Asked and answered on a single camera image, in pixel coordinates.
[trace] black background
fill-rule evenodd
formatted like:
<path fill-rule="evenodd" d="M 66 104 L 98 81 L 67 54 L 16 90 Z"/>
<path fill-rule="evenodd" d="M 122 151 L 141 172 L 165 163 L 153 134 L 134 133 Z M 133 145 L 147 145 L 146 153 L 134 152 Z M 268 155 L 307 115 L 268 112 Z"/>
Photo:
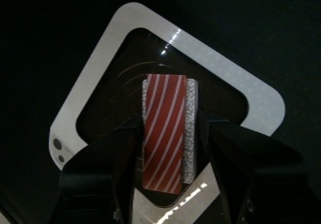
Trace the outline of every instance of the black background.
<path fill-rule="evenodd" d="M 305 157 L 321 198 L 320 0 L 0 0 L 0 203 L 47 223 L 59 171 L 50 127 L 113 13 L 139 2 L 266 82 L 287 103 L 273 137 Z"/>

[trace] red and white stripe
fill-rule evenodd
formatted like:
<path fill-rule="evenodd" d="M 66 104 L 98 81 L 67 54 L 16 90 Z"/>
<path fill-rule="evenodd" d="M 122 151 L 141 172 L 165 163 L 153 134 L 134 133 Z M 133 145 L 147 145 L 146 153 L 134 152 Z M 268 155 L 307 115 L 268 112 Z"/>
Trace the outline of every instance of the red and white stripe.
<path fill-rule="evenodd" d="M 181 192 L 186 77 L 149 75 L 143 188 Z"/>

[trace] white plastic frame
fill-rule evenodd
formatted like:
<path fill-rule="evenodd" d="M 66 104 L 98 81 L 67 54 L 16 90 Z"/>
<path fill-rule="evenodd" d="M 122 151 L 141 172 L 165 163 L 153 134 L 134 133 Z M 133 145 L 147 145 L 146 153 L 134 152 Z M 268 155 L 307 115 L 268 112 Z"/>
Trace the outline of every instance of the white plastic frame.
<path fill-rule="evenodd" d="M 90 60 L 50 128 L 50 154 L 59 169 L 63 169 L 64 164 L 73 156 L 87 146 L 77 132 L 77 119 L 123 40 L 135 28 L 149 29 L 245 95 L 250 108 L 242 127 L 270 135 L 283 123 L 285 103 L 277 91 L 149 8 L 138 3 L 129 3 L 122 6 L 114 14 L 110 25 L 98 42 Z M 62 143 L 62 147 L 59 148 L 54 145 L 55 139 Z M 193 202 L 202 202 L 204 207 L 198 205 L 196 208 L 196 206 L 193 206 L 190 212 L 194 214 L 190 214 L 186 220 L 181 219 L 180 221 L 184 222 L 180 223 L 193 223 L 220 193 L 210 166 L 198 176 L 196 185 L 198 185 L 197 182 L 201 182 L 200 185 L 206 184 L 206 188 L 202 189 L 205 197 L 201 199 L 194 198 Z M 196 185 L 190 186 L 189 191 L 181 198 L 182 201 L 189 197 L 186 197 L 186 195 L 193 193 L 192 190 L 198 188 Z M 138 190 L 135 190 L 135 202 L 147 202 Z M 185 204 L 185 209 L 189 208 L 190 205 L 192 202 L 190 204 Z M 133 220 L 133 223 L 158 223 L 154 222 L 155 219 L 163 212 L 165 214 L 169 212 L 165 208 L 158 209 L 158 211 L 150 209 L 147 213 L 141 210 L 138 214 L 134 214 L 135 216 L 138 215 L 138 218 Z M 157 215 L 149 217 L 151 222 L 139 220 L 142 216 L 150 213 L 157 213 Z"/>

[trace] small hole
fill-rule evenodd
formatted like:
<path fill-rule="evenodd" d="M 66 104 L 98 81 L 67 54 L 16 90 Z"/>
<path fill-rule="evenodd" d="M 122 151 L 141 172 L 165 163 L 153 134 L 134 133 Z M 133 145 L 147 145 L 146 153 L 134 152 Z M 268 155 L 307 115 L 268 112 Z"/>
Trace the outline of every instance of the small hole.
<path fill-rule="evenodd" d="M 58 139 L 54 139 L 54 146 L 58 150 L 62 150 L 63 148 L 63 144 Z"/>
<path fill-rule="evenodd" d="M 63 156 L 59 156 L 58 158 L 59 158 L 59 160 L 60 160 L 62 162 L 64 162 L 64 161 L 66 161 L 66 159 L 64 159 L 64 157 L 63 157 Z"/>
<path fill-rule="evenodd" d="M 114 220 L 118 222 L 119 221 L 119 210 L 114 211 L 114 215 L 113 215 Z"/>
<path fill-rule="evenodd" d="M 249 210 L 249 212 L 253 212 L 253 211 L 254 211 L 253 203 L 252 203 L 252 200 L 250 200 L 250 199 L 248 199 L 248 210 Z"/>

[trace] white diamond-shaped frame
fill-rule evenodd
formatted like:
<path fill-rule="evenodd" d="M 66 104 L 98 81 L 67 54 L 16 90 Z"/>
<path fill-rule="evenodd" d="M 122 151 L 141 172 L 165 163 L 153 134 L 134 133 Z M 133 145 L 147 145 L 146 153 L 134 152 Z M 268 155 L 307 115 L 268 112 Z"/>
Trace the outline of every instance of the white diamond-shaped frame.
<path fill-rule="evenodd" d="M 59 169 L 63 169 L 69 160 L 87 146 L 77 132 L 77 119 L 125 38 L 137 28 L 150 30 L 245 95 L 249 113 L 241 124 L 242 127 L 270 136 L 283 123 L 285 103 L 277 91 L 147 7 L 129 3 L 117 10 L 111 18 L 50 128 L 50 154 Z M 59 141 L 59 146 L 54 145 L 54 140 Z M 131 223 L 190 224 L 202 215 L 218 194 L 209 164 L 173 209 L 155 206 L 138 189 L 134 190 Z"/>

